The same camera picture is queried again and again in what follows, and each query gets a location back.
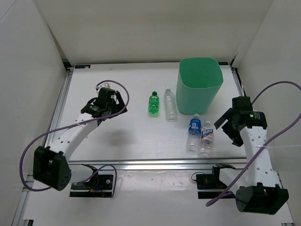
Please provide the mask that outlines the green plastic bottle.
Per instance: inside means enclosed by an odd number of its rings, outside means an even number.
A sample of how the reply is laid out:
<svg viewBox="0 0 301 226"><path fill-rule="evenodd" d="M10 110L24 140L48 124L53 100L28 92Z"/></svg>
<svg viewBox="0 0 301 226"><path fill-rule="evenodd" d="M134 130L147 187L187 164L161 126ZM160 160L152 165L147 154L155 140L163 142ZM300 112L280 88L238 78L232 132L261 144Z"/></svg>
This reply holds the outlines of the green plastic bottle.
<svg viewBox="0 0 301 226"><path fill-rule="evenodd" d="M159 96L156 91L149 97L148 114L150 117L157 117L159 113Z"/></svg>

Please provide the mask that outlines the clear bottle white cap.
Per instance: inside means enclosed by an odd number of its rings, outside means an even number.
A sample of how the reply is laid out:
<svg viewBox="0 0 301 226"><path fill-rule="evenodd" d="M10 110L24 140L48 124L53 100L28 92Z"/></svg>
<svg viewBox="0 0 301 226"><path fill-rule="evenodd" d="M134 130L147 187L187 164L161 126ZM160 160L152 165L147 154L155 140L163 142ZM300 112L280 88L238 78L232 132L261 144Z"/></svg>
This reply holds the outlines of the clear bottle white cap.
<svg viewBox="0 0 301 226"><path fill-rule="evenodd" d="M175 96L169 87L164 92L165 116L167 121L177 121Z"/></svg>

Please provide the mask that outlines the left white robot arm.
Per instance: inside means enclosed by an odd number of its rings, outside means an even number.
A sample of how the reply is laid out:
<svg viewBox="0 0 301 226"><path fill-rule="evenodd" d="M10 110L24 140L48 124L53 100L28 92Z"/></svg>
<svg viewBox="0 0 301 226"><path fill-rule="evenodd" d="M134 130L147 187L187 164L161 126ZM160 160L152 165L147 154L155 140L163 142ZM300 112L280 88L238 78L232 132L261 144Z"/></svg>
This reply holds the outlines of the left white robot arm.
<svg viewBox="0 0 301 226"><path fill-rule="evenodd" d="M98 97L92 98L81 109L78 118L64 133L47 147L34 152L33 178L57 190L63 190L71 180L68 161L80 143L103 121L127 109L120 92L101 88Z"/></svg>

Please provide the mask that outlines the orange white label bottle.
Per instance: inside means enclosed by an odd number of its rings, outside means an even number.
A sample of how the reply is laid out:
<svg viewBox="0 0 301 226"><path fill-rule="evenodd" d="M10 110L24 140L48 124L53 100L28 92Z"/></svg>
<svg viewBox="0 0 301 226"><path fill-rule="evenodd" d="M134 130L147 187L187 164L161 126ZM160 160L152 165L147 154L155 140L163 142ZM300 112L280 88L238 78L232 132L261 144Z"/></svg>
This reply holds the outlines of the orange white label bottle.
<svg viewBox="0 0 301 226"><path fill-rule="evenodd" d="M205 121L201 129L201 156L208 156L213 146L214 129L210 121Z"/></svg>

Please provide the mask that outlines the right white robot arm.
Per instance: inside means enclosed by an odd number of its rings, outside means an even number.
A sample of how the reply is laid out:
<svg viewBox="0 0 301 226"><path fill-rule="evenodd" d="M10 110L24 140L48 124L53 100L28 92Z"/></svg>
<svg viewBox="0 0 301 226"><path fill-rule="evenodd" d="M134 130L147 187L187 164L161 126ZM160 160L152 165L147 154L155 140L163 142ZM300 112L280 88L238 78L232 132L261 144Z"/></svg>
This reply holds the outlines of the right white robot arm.
<svg viewBox="0 0 301 226"><path fill-rule="evenodd" d="M247 165L241 171L222 168L211 176L213 186L227 187L207 206L233 193L240 212L276 214L287 202L289 194L278 184L272 168L266 148L267 122L264 113L251 107L232 107L214 125L221 127L234 145L244 146Z"/></svg>

